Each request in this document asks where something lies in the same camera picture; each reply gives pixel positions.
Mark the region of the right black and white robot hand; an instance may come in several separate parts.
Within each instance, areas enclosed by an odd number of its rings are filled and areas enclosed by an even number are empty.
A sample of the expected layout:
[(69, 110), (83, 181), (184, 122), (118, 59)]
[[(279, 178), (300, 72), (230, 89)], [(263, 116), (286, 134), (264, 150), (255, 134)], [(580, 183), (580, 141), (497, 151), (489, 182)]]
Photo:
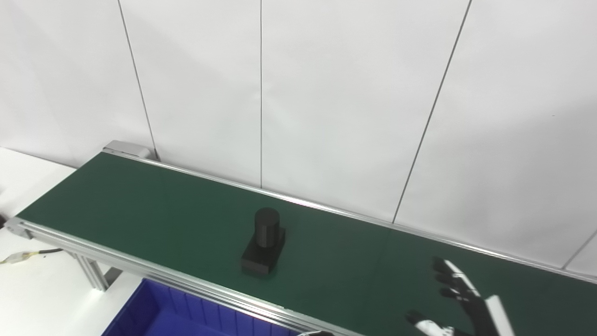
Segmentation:
[[(498, 295), (483, 298), (469, 277), (447, 259), (434, 257), (435, 279), (444, 284), (440, 295), (456, 300), (471, 321), (472, 336), (514, 336), (515, 332)], [(468, 336), (469, 332), (441, 324), (410, 310), (406, 321), (425, 336)]]

